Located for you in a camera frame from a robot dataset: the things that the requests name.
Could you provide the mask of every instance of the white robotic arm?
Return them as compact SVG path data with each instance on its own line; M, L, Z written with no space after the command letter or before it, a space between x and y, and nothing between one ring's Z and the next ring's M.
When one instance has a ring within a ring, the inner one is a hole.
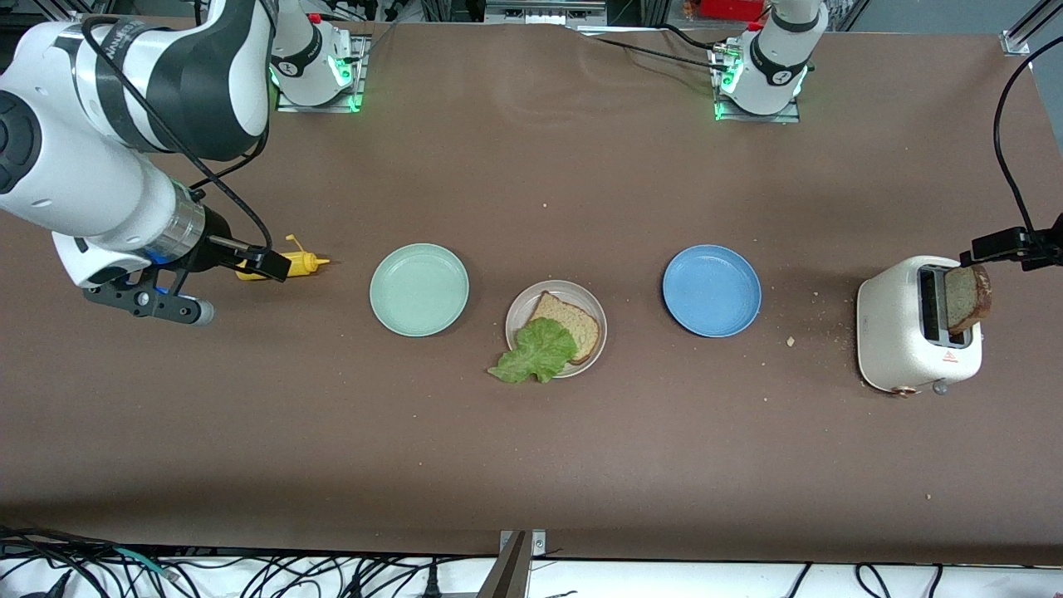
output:
M0 207L53 230L90 301L205 324L213 309L178 293L188 272L221 264L284 279L287 260L264 225L266 246L232 238L201 192L144 155L181 151L202 165L259 139L275 18L275 0L215 0L188 31L89 17L39 24L20 40L0 76ZM178 272L173 288L155 287L161 269Z
M292 103L318 106L351 87L349 69L336 64L350 52L349 32L320 18L311 22L299 0L280 0L271 65L277 86Z
M738 38L740 61L721 91L750 114L780 112L800 91L827 19L823 0L775 0L764 28Z

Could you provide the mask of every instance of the lettuce leaf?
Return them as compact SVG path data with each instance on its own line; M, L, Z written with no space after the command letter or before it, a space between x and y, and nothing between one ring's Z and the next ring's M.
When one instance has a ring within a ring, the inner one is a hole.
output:
M549 382L576 357L576 341L557 321L536 319L517 334L517 348L503 354L499 365L488 374L503 382L524 382L533 374L539 382Z

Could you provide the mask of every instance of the blue plate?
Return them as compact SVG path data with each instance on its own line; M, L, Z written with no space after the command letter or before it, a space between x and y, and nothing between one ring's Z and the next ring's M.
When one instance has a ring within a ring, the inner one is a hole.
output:
M664 270L664 305L694 335L731 337L757 319L760 280L753 266L730 249L695 244Z

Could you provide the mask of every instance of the white plate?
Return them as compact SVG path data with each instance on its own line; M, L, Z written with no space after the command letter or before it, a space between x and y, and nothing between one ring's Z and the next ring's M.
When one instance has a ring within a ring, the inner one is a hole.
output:
M517 298L513 298L513 305L509 307L509 313L506 314L506 343L509 345L510 351L517 347L517 332L528 324L528 319L532 318L536 306L539 305L539 295L544 291L557 296L561 302L572 304L590 314L592 319L597 321L598 328L602 330L598 337L598 344L591 352L591 357L587 361L579 365L567 363L564 364L564 369L561 370L561 374L554 377L569 378L593 365L597 361L598 356L602 355L607 331L605 312L602 310L602 304L598 304L597 298L591 294L591 291L574 281L547 279L533 284L518 294Z

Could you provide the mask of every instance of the white floor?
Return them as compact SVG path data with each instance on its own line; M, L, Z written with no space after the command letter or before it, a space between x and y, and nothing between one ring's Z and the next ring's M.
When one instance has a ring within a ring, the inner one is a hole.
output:
M196 559L193 562L215 566L231 562L227 558ZM307 567L319 563L320 559L303 559L291 566L294 570L305 571ZM21 563L20 560L0 561L0 575ZM167 561L161 563L166 567ZM427 563L425 559L409 559L409 564ZM444 593L475 593L487 573L492 560L474 559L440 565L439 584ZM326 571L313 579L319 586L303 583L291 587L283 594L283 598L319 598L336 596L339 588L351 579L351 574L357 561L347 563L340 570ZM184 567L196 584L202 598L237 598L249 597L252 590L261 580L253 580L264 563L239 562L221 569L196 569ZM790 592L799 564L760 564L760 563L639 563L639 562L603 562L603 561L539 561L534 563L528 587L529 598L557 598L570 592L574 598L625 598L625 597L697 597L697 598L782 598ZM894 566L877 567L889 586L893 598L922 598L927 596L934 568L931 566ZM104 590L112 597L132 596L128 592L125 573L115 567L121 587L115 580L103 574L99 567L92 567L92 573L105 583ZM134 577L140 569L130 568ZM373 590L382 582L401 576L404 569L394 567L382 573L364 592L366 598L373 595ZM31 592L46 592L58 579L62 571L53 570L43 561L37 561L20 567L17 571L0 581L0 596L20 597ZM424 591L427 574L422 571L402 588L398 596L403 598L420 597ZM881 591L874 578L865 571L865 581L876 593ZM275 593L293 579L292 575L282 574L271 579L263 592L254 596L281 598ZM254 581L251 590L249 582ZM185 592L192 594L187 582L179 584ZM166 596L178 597L181 593L166 585ZM391 583L379 588L375 598L390 598L399 583ZM156 597L158 592L148 583L148 576L141 575L137 580L137 592L140 598ZM1007 567L946 567L938 587L937 598L1053 598L1057 593L1063 593L1063 571L1059 569L1029 569ZM802 598L867 598L867 594L857 584L851 565L814 565L805 578L797 596ZM74 574L67 586L65 598L98 598L99 594L84 580Z

